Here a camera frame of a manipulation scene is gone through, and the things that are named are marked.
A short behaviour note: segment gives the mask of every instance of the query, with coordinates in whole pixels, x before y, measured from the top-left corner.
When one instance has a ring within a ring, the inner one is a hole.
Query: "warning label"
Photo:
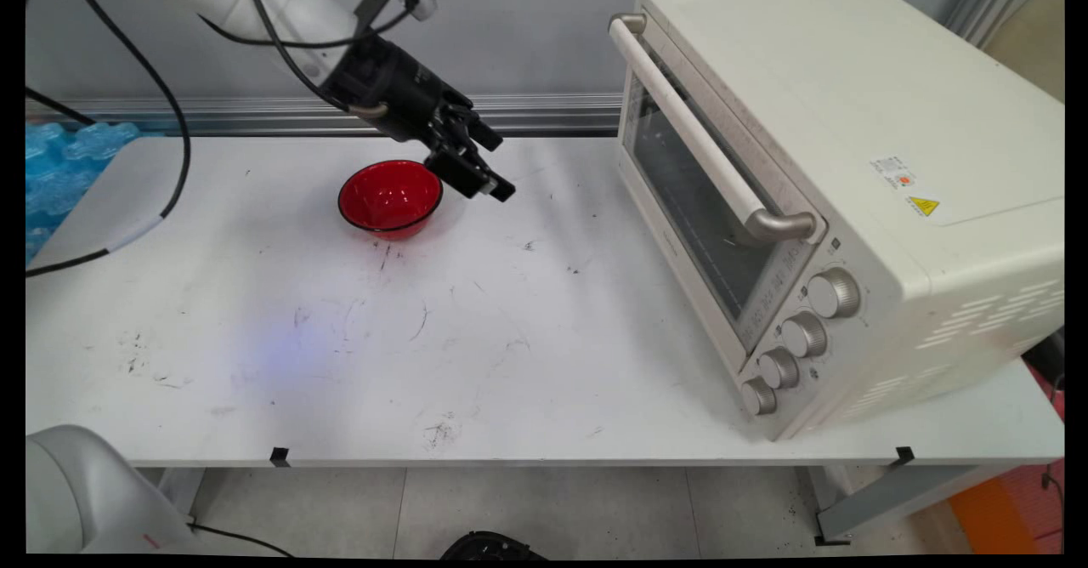
[[[940,197],[938,193],[923,184],[902,158],[887,157],[871,160],[869,165],[885,181],[885,184],[901,195],[905,195],[901,200],[904,200],[907,207],[917,212],[919,217],[932,215],[937,207],[940,207],[939,200],[936,200]]]
[[[925,217],[929,217],[930,212],[937,208],[937,205],[940,205],[937,200],[926,200],[924,197],[910,197],[910,199],[914,203],[914,207],[917,207],[918,211]]]

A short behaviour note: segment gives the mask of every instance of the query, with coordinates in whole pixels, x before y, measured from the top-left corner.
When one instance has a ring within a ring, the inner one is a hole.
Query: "red bowl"
[[[418,161],[379,161],[351,175],[338,207],[347,223],[381,239],[405,239],[423,230],[442,202],[442,181]]]

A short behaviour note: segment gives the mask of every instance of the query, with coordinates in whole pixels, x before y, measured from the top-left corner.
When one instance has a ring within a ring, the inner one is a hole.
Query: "blue packaging material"
[[[59,123],[26,126],[26,264],[46,245],[121,147],[141,134],[133,123],[95,123],[67,133]]]

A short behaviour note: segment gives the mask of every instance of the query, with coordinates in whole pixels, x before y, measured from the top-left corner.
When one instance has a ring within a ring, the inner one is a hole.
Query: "white toaster oven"
[[[1063,324],[1065,107],[901,0],[638,0],[618,165],[771,439]]]

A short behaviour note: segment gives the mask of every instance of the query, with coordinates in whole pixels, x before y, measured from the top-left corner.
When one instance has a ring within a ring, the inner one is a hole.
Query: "white table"
[[[292,467],[887,465],[908,446],[913,467],[972,467],[960,487],[1064,454],[1018,361],[924,405],[767,441],[615,145],[510,138],[489,161],[517,195],[447,188],[423,232],[390,245],[345,223],[336,195],[422,146],[198,138],[165,222],[26,282],[26,432],[85,425],[136,466],[170,467],[271,466],[274,447]],[[175,138],[126,146],[35,266],[157,214],[180,164]]]

